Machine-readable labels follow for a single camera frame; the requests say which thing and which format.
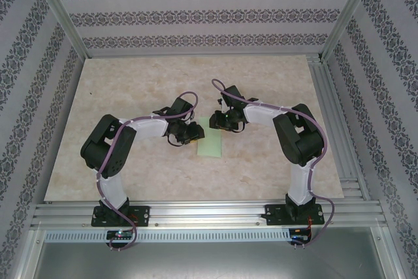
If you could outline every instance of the beige table surface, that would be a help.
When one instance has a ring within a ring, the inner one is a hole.
[[[80,149],[105,114],[148,115],[171,106],[183,91],[199,94],[196,117],[219,109],[218,78],[245,98],[295,106],[305,103],[324,126],[304,56],[202,56],[88,59],[72,104],[45,201],[98,201],[95,174]],[[192,96],[186,100],[193,102]],[[200,157],[197,143],[175,148],[167,138],[134,142],[122,169],[130,200],[206,201],[281,199],[290,185],[290,162],[273,128],[248,124],[222,132],[222,158]],[[317,166],[314,191],[343,197],[332,152]]]

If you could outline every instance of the patterned wallpaper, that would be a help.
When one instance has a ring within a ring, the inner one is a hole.
[[[329,60],[368,188],[418,278],[416,0],[362,0]]]
[[[92,56],[320,52],[347,0],[62,0]]]
[[[45,0],[0,0],[0,278],[10,276],[51,164],[82,61]]]

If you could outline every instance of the green block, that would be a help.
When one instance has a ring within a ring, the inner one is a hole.
[[[209,117],[200,117],[199,125],[204,130],[204,139],[197,141],[197,155],[222,157],[221,130],[209,128]]]

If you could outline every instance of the aluminum frame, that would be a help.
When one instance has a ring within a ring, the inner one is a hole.
[[[386,278],[403,279],[405,274],[387,227],[383,209],[380,202],[372,201],[368,194],[327,66],[321,63],[316,54],[308,55],[307,61],[344,193],[343,199],[333,200],[336,212],[329,227],[369,227]],[[222,231],[225,234],[287,230],[290,226],[267,226],[266,220],[261,218],[261,214],[265,213],[264,206],[272,203],[284,204],[284,200],[131,202],[132,205],[151,207],[149,227],[138,228],[140,232],[147,231],[164,235],[171,231],[180,231],[186,237],[199,234],[199,231],[204,233],[211,230]],[[322,201],[318,203],[323,207],[325,219],[328,219],[331,211],[330,205]],[[94,206],[97,206],[97,202],[47,202],[37,205],[15,278],[33,278],[42,245],[50,232],[74,231],[77,235],[87,235],[93,230],[106,232],[106,230],[114,229],[91,226]],[[256,237],[254,240],[273,239]]]
[[[337,45],[338,40],[341,37],[341,34],[344,32],[348,21],[351,19],[351,16],[354,14],[355,9],[359,5],[361,0],[347,0],[346,5],[341,11],[337,22],[335,23],[334,27],[330,35],[327,38],[327,41],[324,44],[324,47],[321,51],[321,60],[327,61],[330,56],[332,55],[332,51],[334,50],[335,46]]]
[[[71,41],[71,44],[74,46],[74,49],[77,51],[79,58],[84,62],[85,59],[91,58],[86,45],[84,45],[83,40],[78,34],[76,27],[74,26],[68,12],[65,10],[65,7],[61,0],[46,0],[55,14],[58,22],[61,24],[64,29],[65,34]]]

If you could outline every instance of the robotic arm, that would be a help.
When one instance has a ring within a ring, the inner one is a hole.
[[[123,215],[131,215],[137,218],[139,214],[132,213],[135,208],[129,206],[129,199],[123,190],[120,174],[132,143],[134,139],[143,140],[150,137],[167,136],[169,144],[183,146],[189,144],[192,140],[204,138],[203,128],[196,122],[192,122],[193,111],[181,118],[169,118],[190,111],[192,108],[193,106],[190,103],[178,97],[171,107],[153,112],[152,119],[132,121],[122,129],[98,182],[104,197],[99,201],[100,206],[95,208],[92,220],[93,226],[129,225],[120,215],[114,212],[108,203]],[[118,129],[126,122],[128,120],[117,119],[110,114],[101,118],[80,152],[89,168],[99,171],[110,149],[108,142],[114,139]],[[170,137],[175,137],[177,144],[173,144]],[[138,218],[135,223],[138,224],[141,221],[144,220]]]
[[[224,90],[244,99],[236,86]],[[274,127],[283,153],[292,163],[291,186],[285,198],[285,211],[293,222],[306,222],[307,215],[313,214],[312,211],[318,208],[318,205],[314,206],[315,197],[308,190],[308,180],[312,164],[322,154],[323,137],[312,122],[298,114],[283,109],[262,107],[262,102],[254,98],[248,101],[252,104],[222,94],[222,99],[218,100],[222,110],[217,110],[212,115],[210,127],[235,133],[243,131],[247,123]],[[292,109],[314,118],[306,105],[299,104]],[[298,132],[296,128],[301,128],[302,131]]]

